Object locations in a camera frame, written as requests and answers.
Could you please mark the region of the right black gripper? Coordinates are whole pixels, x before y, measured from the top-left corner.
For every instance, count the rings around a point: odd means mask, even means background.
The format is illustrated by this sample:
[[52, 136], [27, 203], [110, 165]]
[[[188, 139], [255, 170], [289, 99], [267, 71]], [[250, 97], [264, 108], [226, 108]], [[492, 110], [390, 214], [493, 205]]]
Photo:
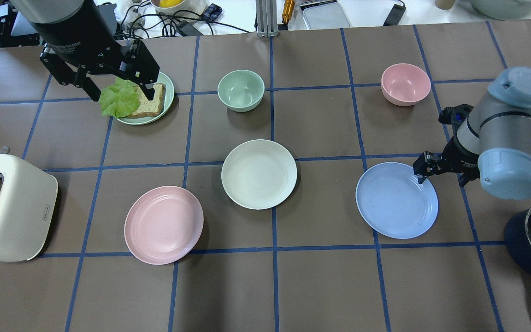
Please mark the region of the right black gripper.
[[431, 176], [444, 173], [460, 174], [460, 187], [478, 179], [480, 176], [478, 154], [463, 147], [456, 136], [457, 131], [463, 127], [464, 120], [468, 118], [472, 109], [471, 105], [461, 104], [457, 107], [446, 107], [440, 112], [438, 121], [443, 125], [452, 126], [453, 136], [440, 155], [425, 151], [413, 162], [413, 172], [419, 185], [422, 185]]

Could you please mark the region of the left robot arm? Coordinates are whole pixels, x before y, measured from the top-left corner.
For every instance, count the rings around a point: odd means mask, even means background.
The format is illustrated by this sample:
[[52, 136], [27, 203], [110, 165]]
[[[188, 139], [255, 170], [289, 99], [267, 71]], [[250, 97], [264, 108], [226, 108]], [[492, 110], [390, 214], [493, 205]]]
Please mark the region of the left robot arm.
[[115, 29], [92, 0], [13, 0], [11, 5], [44, 40], [40, 61], [59, 84], [83, 89], [98, 101], [101, 90], [91, 76], [111, 74], [154, 98], [158, 63], [141, 40], [118, 44]]

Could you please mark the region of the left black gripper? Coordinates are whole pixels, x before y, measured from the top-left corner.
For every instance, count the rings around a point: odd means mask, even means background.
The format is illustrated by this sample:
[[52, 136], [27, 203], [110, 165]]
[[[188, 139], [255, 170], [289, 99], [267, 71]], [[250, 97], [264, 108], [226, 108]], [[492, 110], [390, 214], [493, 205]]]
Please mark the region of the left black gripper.
[[135, 83], [148, 101], [154, 100], [159, 65], [142, 40], [120, 46], [105, 25], [96, 5], [30, 5], [29, 22], [46, 49], [41, 63], [61, 84], [74, 84], [92, 101], [101, 90], [85, 76], [114, 74]]

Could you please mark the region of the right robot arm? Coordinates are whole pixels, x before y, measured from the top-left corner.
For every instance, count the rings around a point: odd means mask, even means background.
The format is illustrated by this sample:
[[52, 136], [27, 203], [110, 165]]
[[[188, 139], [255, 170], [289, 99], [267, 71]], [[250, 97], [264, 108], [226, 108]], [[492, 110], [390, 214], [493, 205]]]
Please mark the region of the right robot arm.
[[531, 198], [531, 68], [503, 70], [479, 103], [444, 108], [441, 124], [453, 136], [440, 155], [422, 153], [413, 164], [418, 183], [459, 173], [459, 186], [479, 179], [493, 197]]

